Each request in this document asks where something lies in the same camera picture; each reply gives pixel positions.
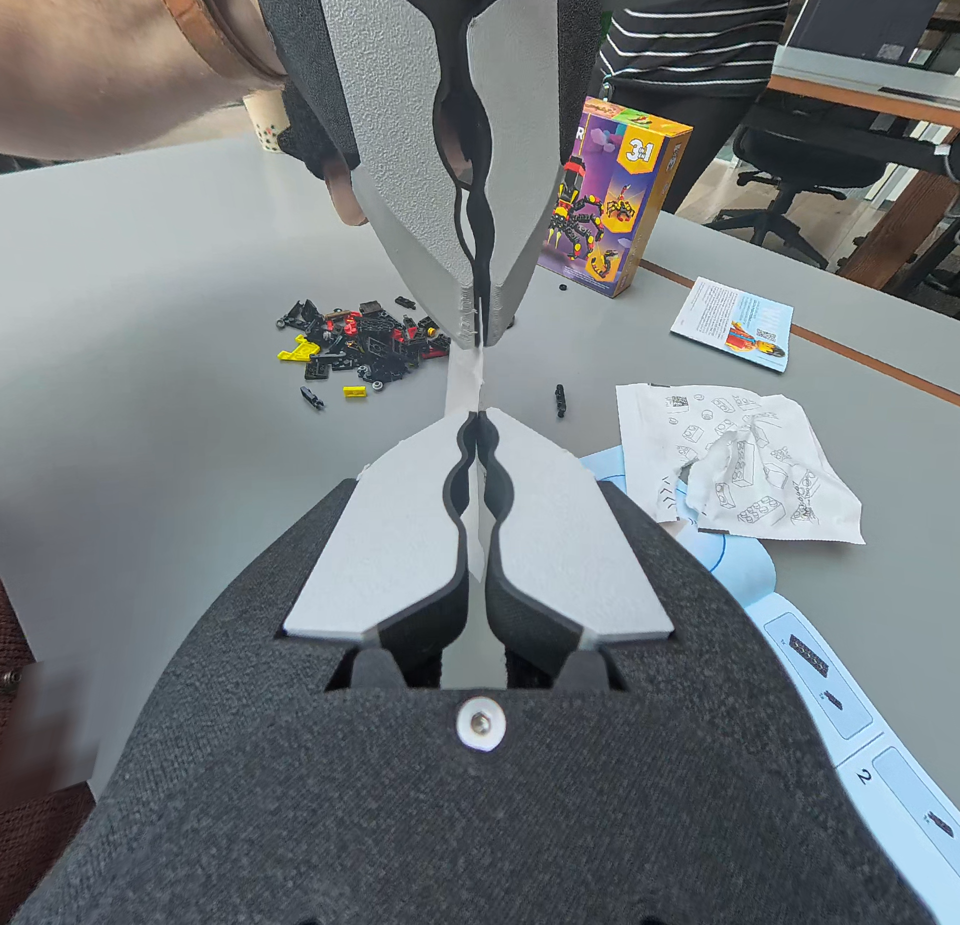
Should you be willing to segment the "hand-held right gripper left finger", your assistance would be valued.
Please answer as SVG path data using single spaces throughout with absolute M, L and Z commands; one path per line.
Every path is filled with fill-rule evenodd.
M 469 615 L 476 411 L 401 440 L 354 488 L 282 630 L 288 636 L 459 636 Z

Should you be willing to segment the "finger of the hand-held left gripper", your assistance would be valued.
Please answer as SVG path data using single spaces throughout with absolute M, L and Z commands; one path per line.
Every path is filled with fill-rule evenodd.
M 559 182 L 558 0 L 496 0 L 466 34 L 471 83 L 491 138 L 484 194 L 493 223 L 486 346 L 507 331 L 546 240 Z
M 409 0 L 319 0 L 360 157 L 352 187 L 406 287 L 462 348 L 475 337 L 474 271 L 434 111 L 434 26 Z

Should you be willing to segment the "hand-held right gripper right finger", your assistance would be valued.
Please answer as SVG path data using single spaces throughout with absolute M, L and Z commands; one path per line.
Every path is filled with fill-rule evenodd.
M 477 417 L 494 519 L 486 616 L 509 652 L 594 651 L 668 638 L 674 624 L 594 474 L 496 407 Z

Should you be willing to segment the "white printed paper bag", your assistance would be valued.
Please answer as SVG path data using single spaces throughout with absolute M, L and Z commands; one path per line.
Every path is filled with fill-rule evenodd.
M 450 346 L 447 368 L 447 386 L 444 414 L 458 411 L 479 412 L 484 381 L 484 348 L 470 349 L 453 343 Z M 481 540 L 478 467 L 473 464 L 468 472 L 468 503 L 462 512 L 466 534 L 467 568 L 476 583 L 482 583 L 486 569 L 486 553 Z

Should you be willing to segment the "person's left forearm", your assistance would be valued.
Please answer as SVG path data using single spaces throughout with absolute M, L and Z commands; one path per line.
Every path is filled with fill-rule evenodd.
M 135 150 L 285 71 L 257 0 L 1 0 L 1 151 Z

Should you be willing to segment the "grey desk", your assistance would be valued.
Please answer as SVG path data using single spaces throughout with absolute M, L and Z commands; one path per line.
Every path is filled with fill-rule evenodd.
M 788 305 L 796 262 L 681 218 L 617 299 L 538 269 L 485 400 L 577 456 L 615 388 L 704 384 L 805 410 L 864 546 L 767 544 L 776 588 L 958 807 L 958 406 L 791 331 L 775 371 L 671 333 L 697 278 Z M 297 162 L 228 139 L 2 177 L 2 582 L 80 686 L 99 799 L 166 662 L 241 570 L 342 479 L 439 419 L 447 364 L 366 402 L 278 362 L 296 300 L 393 303 L 375 235 Z M 556 413 L 563 384 L 567 411 Z

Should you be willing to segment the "brown desk slot strip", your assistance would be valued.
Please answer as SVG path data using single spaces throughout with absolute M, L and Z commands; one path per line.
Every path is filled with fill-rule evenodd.
M 958 324 L 822 272 L 795 275 L 794 336 L 907 387 L 959 406 Z

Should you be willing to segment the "person's left hand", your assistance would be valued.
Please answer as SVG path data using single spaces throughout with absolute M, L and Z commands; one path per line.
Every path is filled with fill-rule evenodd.
M 366 213 L 354 192 L 352 171 L 340 152 L 335 151 L 324 158 L 322 176 L 341 222 L 353 227 L 368 224 Z

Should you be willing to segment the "dotted paper cup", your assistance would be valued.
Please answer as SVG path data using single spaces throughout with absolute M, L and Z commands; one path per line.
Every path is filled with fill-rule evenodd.
M 243 103 L 263 150 L 282 153 L 280 138 L 290 127 L 282 89 L 252 91 L 244 96 Z

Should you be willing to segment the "purple toy set box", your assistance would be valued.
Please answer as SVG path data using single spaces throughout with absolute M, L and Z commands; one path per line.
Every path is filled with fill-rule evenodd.
M 607 297 L 628 289 L 692 132 L 586 98 L 538 265 Z

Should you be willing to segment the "pile of black toy bricks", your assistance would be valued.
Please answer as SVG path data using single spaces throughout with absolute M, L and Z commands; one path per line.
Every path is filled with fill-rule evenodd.
M 307 299 L 295 303 L 275 327 L 295 331 L 294 348 L 280 352 L 278 359 L 303 365 L 308 382 L 354 372 L 361 383 L 386 385 L 405 379 L 425 362 L 446 358 L 451 348 L 450 338 L 430 316 L 396 318 L 376 300 L 322 312 Z

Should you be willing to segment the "torn white paper bag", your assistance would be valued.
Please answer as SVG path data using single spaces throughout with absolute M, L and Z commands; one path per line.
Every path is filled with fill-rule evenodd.
M 627 494 L 656 523 L 782 541 L 865 543 L 861 502 L 800 405 L 729 386 L 616 388 Z

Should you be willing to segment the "white and blue leaflet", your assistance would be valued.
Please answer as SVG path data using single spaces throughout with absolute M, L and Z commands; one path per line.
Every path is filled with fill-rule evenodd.
M 670 332 L 783 374 L 793 312 L 793 307 L 699 277 Z

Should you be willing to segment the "black office chair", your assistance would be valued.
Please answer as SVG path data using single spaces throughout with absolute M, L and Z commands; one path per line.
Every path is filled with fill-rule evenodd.
M 774 199 L 764 209 L 719 211 L 705 226 L 720 232 L 750 229 L 750 243 L 758 247 L 773 234 L 825 270 L 828 260 L 787 217 L 798 195 L 845 200 L 845 190 L 874 185 L 889 164 L 957 180 L 953 139 L 932 141 L 909 132 L 910 119 L 900 115 L 771 92 L 734 134 L 733 152 L 753 167 L 738 175 L 737 184 L 771 186 Z

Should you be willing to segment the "open blue instruction booklet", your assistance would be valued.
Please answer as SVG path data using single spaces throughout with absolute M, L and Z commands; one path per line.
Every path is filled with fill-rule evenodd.
M 922 894 L 958 903 L 958 807 L 919 766 L 838 655 L 777 592 L 770 554 L 756 538 L 698 529 L 688 487 L 675 488 L 678 544 L 718 580 L 760 631 L 796 687 L 830 763 L 861 818 Z

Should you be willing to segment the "open silver laptop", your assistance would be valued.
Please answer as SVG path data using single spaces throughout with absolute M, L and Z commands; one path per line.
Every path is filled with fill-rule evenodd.
M 958 109 L 958 0 L 804 0 L 774 58 L 787 81 Z

